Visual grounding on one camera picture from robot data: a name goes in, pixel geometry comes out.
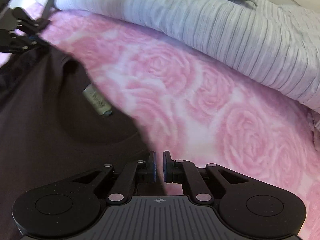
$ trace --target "screw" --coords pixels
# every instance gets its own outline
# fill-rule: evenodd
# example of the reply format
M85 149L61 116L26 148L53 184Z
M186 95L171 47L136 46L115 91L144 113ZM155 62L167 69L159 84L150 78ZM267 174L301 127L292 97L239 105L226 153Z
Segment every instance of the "screw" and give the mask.
M206 193L201 193L201 194L198 194L196 196L196 199L201 201L201 202L206 202L206 201L209 201L212 199L212 197L209 195L209 194L206 194Z
M111 201L117 202L117 201L123 200L124 196L122 194L114 193L114 194L111 194L108 197L108 199L111 200Z

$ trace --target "gray ribbed plate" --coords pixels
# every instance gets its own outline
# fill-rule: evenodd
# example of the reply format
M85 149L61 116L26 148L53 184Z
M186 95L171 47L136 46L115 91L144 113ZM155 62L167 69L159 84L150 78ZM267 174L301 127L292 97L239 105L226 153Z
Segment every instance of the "gray ribbed plate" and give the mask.
M22 240L32 238L25 236ZM90 229L70 240L247 240L226 228L213 209L187 196L134 196L109 207ZM298 240L291 236L287 240Z

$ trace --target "dark brown t-shirt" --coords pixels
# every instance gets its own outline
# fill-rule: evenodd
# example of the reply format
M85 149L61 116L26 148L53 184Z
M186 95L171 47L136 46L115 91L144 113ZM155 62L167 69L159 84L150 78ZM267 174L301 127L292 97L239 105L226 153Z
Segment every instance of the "dark brown t-shirt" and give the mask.
M14 55L0 68L0 239L18 239L11 215L32 188L112 163L146 159L132 119L99 115L84 97L84 68L54 47Z

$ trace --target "pink floral bedsheet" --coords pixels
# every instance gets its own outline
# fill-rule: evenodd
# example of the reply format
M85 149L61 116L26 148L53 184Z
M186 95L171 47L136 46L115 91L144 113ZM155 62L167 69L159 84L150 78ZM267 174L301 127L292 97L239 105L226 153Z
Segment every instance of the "pink floral bedsheet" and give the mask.
M320 153L305 107L155 30L83 11L51 20L42 37L83 62L102 93L137 120L158 163L170 150L173 159L218 163L287 189L307 207L300 237L320 239Z

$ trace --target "clothing tag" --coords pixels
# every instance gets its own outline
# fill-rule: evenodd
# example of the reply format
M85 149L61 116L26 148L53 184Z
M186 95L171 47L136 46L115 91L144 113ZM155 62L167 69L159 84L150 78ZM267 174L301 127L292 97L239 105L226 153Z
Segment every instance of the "clothing tag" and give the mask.
M109 105L109 103L92 84L87 86L83 91L83 95L99 115L110 115L112 113L111 105Z

